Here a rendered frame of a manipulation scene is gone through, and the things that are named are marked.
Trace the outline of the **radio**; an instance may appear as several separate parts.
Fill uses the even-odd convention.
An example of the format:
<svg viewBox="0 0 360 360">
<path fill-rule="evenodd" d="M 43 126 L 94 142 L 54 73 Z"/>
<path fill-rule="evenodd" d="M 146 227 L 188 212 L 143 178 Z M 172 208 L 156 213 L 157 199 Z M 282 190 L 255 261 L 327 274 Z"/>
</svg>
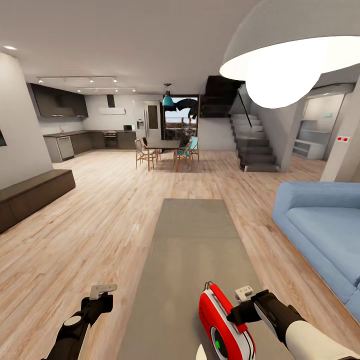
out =
<svg viewBox="0 0 360 360">
<path fill-rule="evenodd" d="M 233 308 L 216 283 L 211 283 L 200 296 L 200 321 L 219 360 L 256 360 L 256 344 L 247 325 L 226 318 Z"/>
</svg>

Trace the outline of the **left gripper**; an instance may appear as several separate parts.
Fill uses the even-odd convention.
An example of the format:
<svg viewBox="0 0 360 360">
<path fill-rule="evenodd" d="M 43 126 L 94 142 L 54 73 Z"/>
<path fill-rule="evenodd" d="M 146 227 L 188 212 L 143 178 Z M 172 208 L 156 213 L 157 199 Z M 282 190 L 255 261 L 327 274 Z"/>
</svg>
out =
<svg viewBox="0 0 360 360">
<path fill-rule="evenodd" d="M 81 311 L 87 307 L 94 308 L 96 311 L 96 320 L 102 313 L 110 313 L 113 310 L 113 295 L 103 294 L 98 300 L 89 300 L 85 297 L 81 300 Z"/>
</svg>

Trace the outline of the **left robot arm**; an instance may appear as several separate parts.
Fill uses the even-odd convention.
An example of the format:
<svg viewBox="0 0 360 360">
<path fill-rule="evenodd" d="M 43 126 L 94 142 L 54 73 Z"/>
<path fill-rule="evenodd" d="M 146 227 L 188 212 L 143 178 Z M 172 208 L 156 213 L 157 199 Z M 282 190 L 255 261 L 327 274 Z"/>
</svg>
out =
<svg viewBox="0 0 360 360">
<path fill-rule="evenodd" d="M 117 289 L 117 283 L 92 285 L 90 296 L 81 300 L 81 310 L 63 323 L 48 357 L 41 360 L 83 360 L 91 327 L 102 313 L 113 310 L 113 295 L 107 293 Z"/>
</svg>

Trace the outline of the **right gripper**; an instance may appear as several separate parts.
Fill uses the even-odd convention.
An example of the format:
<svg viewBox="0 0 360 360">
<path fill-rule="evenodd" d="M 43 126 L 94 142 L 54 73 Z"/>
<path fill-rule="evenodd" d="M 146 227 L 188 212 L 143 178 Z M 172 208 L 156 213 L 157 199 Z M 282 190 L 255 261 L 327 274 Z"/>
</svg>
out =
<svg viewBox="0 0 360 360">
<path fill-rule="evenodd" d="M 230 322 L 235 323 L 237 326 L 241 326 L 245 323 L 258 322 L 248 312 L 247 303 L 243 302 L 241 305 L 236 306 L 230 310 L 230 314 L 226 319 Z"/>
</svg>

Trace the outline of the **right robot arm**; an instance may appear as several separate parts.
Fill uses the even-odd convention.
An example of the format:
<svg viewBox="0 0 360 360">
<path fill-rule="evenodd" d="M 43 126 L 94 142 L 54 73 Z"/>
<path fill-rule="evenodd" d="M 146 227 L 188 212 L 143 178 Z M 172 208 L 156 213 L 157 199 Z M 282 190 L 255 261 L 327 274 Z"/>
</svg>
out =
<svg viewBox="0 0 360 360">
<path fill-rule="evenodd" d="M 360 355 L 319 331 L 294 306 L 286 306 L 268 289 L 248 300 L 251 294 L 253 289 L 248 285 L 235 290 L 239 306 L 230 310 L 228 321 L 241 326 L 263 320 L 294 360 L 360 360 Z"/>
</svg>

